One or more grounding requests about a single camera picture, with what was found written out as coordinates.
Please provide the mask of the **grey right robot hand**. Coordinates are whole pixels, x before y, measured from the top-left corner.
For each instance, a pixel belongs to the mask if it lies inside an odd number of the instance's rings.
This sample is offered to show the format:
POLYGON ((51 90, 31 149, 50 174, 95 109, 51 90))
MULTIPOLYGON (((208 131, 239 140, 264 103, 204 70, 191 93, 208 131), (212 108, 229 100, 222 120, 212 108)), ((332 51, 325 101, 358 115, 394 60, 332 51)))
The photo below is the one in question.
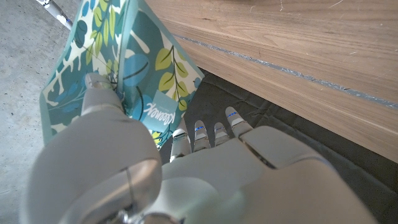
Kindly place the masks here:
POLYGON ((44 9, 56 18, 68 30, 71 30, 73 23, 53 0, 36 0, 44 9))

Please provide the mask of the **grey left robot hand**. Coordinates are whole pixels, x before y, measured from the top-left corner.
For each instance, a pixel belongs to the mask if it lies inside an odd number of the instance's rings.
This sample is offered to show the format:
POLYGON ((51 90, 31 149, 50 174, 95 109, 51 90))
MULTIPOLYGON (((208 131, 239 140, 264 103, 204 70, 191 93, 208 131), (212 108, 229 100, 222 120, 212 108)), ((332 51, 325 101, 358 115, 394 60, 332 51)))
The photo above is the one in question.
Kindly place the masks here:
POLYGON ((183 126, 163 164, 146 127, 128 118, 110 82, 85 77, 81 116, 45 145, 22 196, 21 223, 375 223, 319 153, 232 107, 234 138, 183 126))

